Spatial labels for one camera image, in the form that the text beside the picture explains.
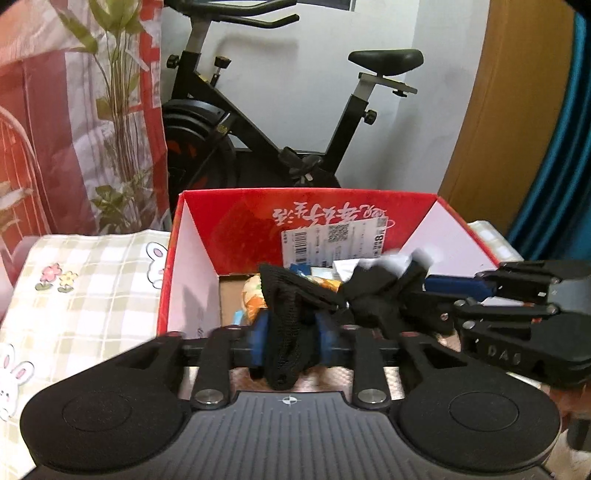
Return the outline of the person's right hand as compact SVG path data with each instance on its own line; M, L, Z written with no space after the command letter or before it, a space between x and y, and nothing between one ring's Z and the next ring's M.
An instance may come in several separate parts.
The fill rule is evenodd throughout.
M557 405L563 430L546 466L556 479L589 479L590 454L572 449L567 444L566 431L574 420L590 417L590 384L578 385L567 390L545 386L543 391Z

